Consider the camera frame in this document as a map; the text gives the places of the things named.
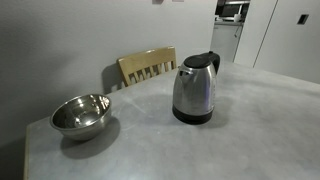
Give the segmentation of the stainless steel mixing bowl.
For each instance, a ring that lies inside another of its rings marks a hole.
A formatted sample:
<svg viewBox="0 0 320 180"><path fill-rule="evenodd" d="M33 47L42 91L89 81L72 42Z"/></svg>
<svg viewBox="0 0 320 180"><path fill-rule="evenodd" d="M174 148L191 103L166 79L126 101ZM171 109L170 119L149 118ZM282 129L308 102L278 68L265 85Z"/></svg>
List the stainless steel mixing bowl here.
<svg viewBox="0 0 320 180"><path fill-rule="evenodd" d="M111 99L88 94L63 103L51 115L49 123L64 137L86 141L101 133L111 119Z"/></svg>

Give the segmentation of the stainless steel electric kettle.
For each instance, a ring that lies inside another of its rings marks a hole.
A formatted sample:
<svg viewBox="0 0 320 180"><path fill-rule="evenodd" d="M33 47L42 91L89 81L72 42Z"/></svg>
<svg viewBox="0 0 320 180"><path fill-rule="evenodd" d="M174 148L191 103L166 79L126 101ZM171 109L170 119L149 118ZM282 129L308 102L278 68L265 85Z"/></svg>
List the stainless steel electric kettle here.
<svg viewBox="0 0 320 180"><path fill-rule="evenodd" d="M178 68L173 87L173 115L198 125L212 118L220 56L213 51L187 57Z"/></svg>

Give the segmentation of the dark wall switch plate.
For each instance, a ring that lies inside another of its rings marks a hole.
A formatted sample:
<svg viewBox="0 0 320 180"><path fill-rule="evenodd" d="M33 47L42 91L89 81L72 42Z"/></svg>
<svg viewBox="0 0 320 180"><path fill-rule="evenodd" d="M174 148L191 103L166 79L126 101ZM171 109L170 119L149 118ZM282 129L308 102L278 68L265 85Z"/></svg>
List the dark wall switch plate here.
<svg viewBox="0 0 320 180"><path fill-rule="evenodd" d="M309 15L308 14L302 14L297 22L298 25L304 25L307 21Z"/></svg>

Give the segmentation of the wooden chair at far side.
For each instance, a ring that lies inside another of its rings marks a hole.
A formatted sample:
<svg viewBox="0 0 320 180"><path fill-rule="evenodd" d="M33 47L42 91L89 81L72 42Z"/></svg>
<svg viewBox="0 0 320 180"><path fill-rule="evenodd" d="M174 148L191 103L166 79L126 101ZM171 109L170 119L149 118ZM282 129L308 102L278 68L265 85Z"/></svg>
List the wooden chair at far side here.
<svg viewBox="0 0 320 180"><path fill-rule="evenodd" d="M146 50L117 59L125 86L149 79L177 67L173 46Z"/></svg>

